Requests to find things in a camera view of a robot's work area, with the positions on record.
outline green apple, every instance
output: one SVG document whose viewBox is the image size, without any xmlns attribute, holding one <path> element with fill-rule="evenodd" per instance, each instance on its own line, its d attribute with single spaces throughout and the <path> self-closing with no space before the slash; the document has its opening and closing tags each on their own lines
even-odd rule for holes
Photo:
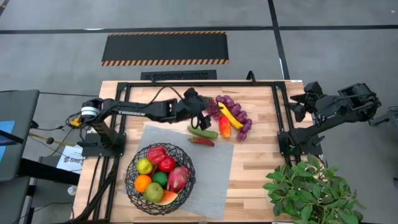
<svg viewBox="0 0 398 224">
<path fill-rule="evenodd" d="M 144 192 L 144 199 L 150 202 L 159 202 L 163 198 L 163 188 L 158 183 L 151 183 Z"/>
</svg>

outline green cucumber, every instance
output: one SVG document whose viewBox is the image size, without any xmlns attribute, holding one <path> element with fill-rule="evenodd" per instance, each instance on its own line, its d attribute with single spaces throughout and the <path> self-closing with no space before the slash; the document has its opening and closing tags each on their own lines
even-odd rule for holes
<svg viewBox="0 0 398 224">
<path fill-rule="evenodd" d="M 208 138 L 208 139 L 216 139 L 218 138 L 218 133 L 215 131 L 206 131 L 200 128 L 193 128 L 192 126 L 188 126 L 188 131 L 192 134 L 196 134 L 198 136 Z"/>
</svg>

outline watermelon slice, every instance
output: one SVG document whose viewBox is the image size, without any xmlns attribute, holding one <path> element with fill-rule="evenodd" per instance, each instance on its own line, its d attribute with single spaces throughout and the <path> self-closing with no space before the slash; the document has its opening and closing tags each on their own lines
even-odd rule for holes
<svg viewBox="0 0 398 224">
<path fill-rule="evenodd" d="M 155 204 L 157 205 L 168 205 L 178 197 L 177 193 L 171 192 L 169 190 L 163 190 L 163 198 L 160 202 L 157 202 Z"/>
</svg>

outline fruit basket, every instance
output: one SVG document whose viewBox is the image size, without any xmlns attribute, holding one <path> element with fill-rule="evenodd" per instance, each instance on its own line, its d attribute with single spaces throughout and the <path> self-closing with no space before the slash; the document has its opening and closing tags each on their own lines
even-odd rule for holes
<svg viewBox="0 0 398 224">
<path fill-rule="evenodd" d="M 154 202 L 150 202 L 144 199 L 143 194 L 138 192 L 134 187 L 136 179 L 140 176 L 137 169 L 137 163 L 139 159 L 146 158 L 148 156 L 148 150 L 153 147 L 164 147 L 168 156 L 172 157 L 175 161 L 175 166 L 185 166 L 189 169 L 189 178 L 184 188 L 178 192 L 177 198 L 170 204 L 159 205 Z M 142 210 L 149 215 L 165 215 L 176 211 L 182 204 L 185 203 L 189 195 L 191 194 L 193 185 L 195 184 L 195 169 L 193 168 L 192 160 L 187 155 L 187 153 L 179 148 L 169 143 L 157 143 L 151 144 L 143 149 L 141 149 L 132 159 L 129 167 L 127 168 L 126 174 L 126 189 L 127 195 L 130 198 L 131 203 L 133 203 L 139 210 Z"/>
</svg>

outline gray floor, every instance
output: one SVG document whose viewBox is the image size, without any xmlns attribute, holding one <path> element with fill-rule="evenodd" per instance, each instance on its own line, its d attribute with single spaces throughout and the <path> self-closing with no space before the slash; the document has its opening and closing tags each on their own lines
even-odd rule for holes
<svg viewBox="0 0 398 224">
<path fill-rule="evenodd" d="M 274 4 L 280 26 L 398 24 L 396 0 L 274 0 Z M 0 17 L 0 30 L 271 25 L 266 0 L 10 0 Z M 141 72 L 166 70 L 217 69 L 219 79 L 244 78 L 253 70 L 257 79 L 282 78 L 273 31 L 228 32 L 229 65 L 191 67 L 101 67 L 106 36 L 0 35 L 0 90 L 97 95 L 103 80 L 137 80 Z M 398 105 L 398 30 L 281 31 L 281 36 L 291 79 L 319 81 L 329 94 L 365 82 L 382 101 L 377 114 Z M 89 98 L 41 94 L 35 120 L 43 128 L 59 126 Z M 62 140 L 68 131 L 40 134 Z M 358 190 L 368 208 L 363 211 L 367 222 L 396 222 L 395 135 L 388 124 L 371 128 L 366 123 L 325 132 L 325 156 Z M 67 140 L 76 142 L 78 135 L 72 131 Z M 51 153 L 29 140 L 24 156 L 37 160 Z M 69 215 L 69 205 L 54 205 L 37 212 L 34 223 L 62 222 Z"/>
</svg>

